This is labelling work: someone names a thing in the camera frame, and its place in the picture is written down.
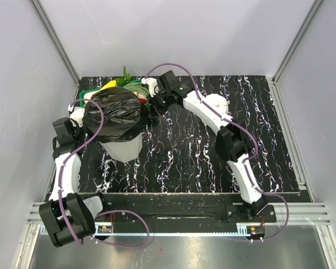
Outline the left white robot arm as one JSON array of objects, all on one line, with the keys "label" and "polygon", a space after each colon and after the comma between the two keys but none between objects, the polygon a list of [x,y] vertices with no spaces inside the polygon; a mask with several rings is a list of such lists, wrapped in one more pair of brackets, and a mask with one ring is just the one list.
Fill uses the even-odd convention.
[{"label": "left white robot arm", "polygon": [[69,117],[53,122],[53,158],[56,167],[54,189],[49,201],[39,206],[39,215],[55,247],[83,239],[95,233],[95,219],[105,221],[110,207],[95,194],[82,199],[78,194],[81,157],[77,149],[83,144],[84,131]]}]

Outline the black trash bag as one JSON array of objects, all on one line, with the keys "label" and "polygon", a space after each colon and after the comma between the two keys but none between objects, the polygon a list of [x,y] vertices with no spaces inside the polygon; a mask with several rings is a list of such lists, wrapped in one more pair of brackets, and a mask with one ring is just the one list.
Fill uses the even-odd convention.
[{"label": "black trash bag", "polygon": [[100,110],[89,102],[85,106],[83,128],[92,136],[102,123],[96,139],[102,143],[127,142],[134,139],[149,121],[149,111],[134,93],[123,87],[111,87],[92,95]]}]

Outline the white translucent trash bin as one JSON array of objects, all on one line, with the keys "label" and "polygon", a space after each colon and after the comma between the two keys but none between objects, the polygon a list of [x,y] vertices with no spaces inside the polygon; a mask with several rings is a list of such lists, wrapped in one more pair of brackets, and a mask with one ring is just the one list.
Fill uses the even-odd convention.
[{"label": "white translucent trash bin", "polygon": [[142,149],[142,134],[127,142],[100,143],[108,155],[121,163],[136,159]]}]

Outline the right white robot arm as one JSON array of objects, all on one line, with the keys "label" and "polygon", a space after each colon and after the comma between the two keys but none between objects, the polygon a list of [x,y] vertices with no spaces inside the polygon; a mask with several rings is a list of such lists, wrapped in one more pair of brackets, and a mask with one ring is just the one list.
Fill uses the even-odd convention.
[{"label": "right white robot arm", "polygon": [[158,113],[165,113],[173,104],[180,105],[195,114],[215,133],[215,152],[227,162],[235,176],[244,205],[244,216],[251,222],[258,221],[264,214],[267,201],[248,160],[253,140],[240,123],[226,112],[218,110],[216,104],[224,100],[223,96],[203,96],[194,80],[180,81],[173,71],[158,78],[145,77],[142,83],[148,86],[148,102]]}]

